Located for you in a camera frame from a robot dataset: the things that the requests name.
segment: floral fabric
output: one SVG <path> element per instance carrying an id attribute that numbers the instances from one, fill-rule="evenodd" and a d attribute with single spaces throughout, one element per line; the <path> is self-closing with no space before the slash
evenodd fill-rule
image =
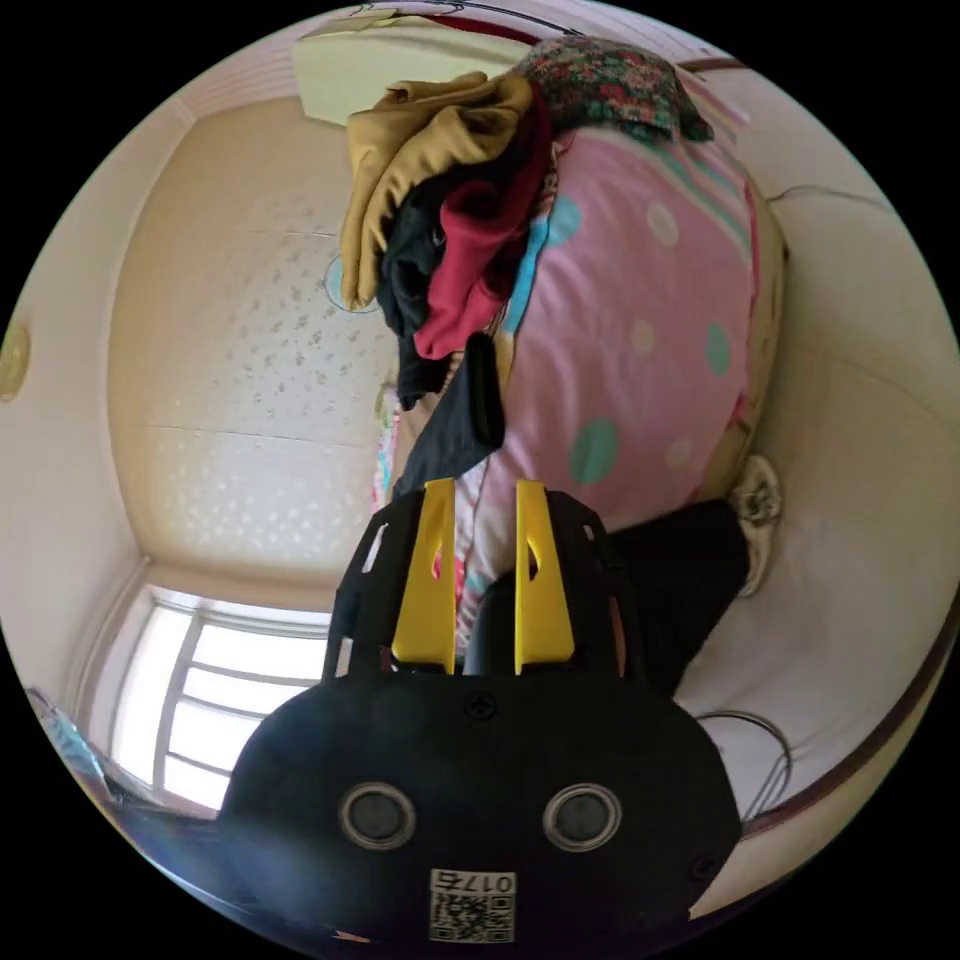
<path id="1" fill-rule="evenodd" d="M 514 71 L 540 87 L 554 137 L 604 126 L 641 143 L 713 139 L 673 66 L 639 47 L 598 37 L 545 40 Z"/>

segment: black cloth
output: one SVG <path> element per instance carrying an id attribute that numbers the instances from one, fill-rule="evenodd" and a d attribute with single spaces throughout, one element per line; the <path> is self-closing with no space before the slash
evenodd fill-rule
<path id="1" fill-rule="evenodd" d="M 400 362 L 397 367 L 397 399 L 403 410 L 412 410 L 427 393 L 439 393 L 447 380 L 450 358 L 427 360 L 417 353 L 413 336 L 397 341 Z"/>
<path id="2" fill-rule="evenodd" d="M 463 360 L 417 437 L 393 497 L 422 490 L 431 480 L 459 477 L 499 450 L 505 429 L 497 355 L 483 333 L 467 340 Z"/>
<path id="3" fill-rule="evenodd" d="M 427 393 L 439 393 L 450 369 L 449 358 L 425 359 L 413 345 L 414 333 L 427 322 L 430 279 L 443 259 L 440 207 L 453 190 L 469 180 L 505 183 L 523 159 L 515 138 L 494 160 L 460 164 L 417 184 L 393 218 L 380 258 L 377 302 L 387 326 L 397 335 L 397 398 L 404 410 L 412 409 Z"/>
<path id="4" fill-rule="evenodd" d="M 650 685 L 672 697 L 749 571 L 747 543 L 732 507 L 711 500 L 610 534 L 624 562 Z M 514 572 L 480 601 L 465 674 L 513 672 Z"/>

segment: white wall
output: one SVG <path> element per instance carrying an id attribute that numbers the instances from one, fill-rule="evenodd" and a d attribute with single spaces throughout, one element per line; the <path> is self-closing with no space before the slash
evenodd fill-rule
<path id="1" fill-rule="evenodd" d="M 54 699 L 139 561 L 107 427 L 107 341 L 127 244 L 192 118 L 171 102 L 97 169 L 44 246 L 14 322 L 30 368 L 0 405 L 0 619 L 24 684 Z"/>

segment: shoe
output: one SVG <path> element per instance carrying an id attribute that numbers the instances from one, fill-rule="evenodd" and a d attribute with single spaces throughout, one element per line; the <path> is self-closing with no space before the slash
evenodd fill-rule
<path id="1" fill-rule="evenodd" d="M 747 541 L 750 569 L 739 596 L 757 592 L 770 563 L 773 532 L 783 512 L 780 480 L 770 461 L 751 454 L 728 498 Z"/>

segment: mustard yellow cloth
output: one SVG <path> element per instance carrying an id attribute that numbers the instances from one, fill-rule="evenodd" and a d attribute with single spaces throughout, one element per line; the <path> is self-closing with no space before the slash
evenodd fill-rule
<path id="1" fill-rule="evenodd" d="M 455 164 L 493 160 L 513 139 L 532 100 L 530 83 L 467 73 L 449 83 L 389 87 L 371 110 L 347 120 L 353 188 L 340 231 L 341 297 L 350 310 L 374 297 L 384 225 L 418 183 Z"/>

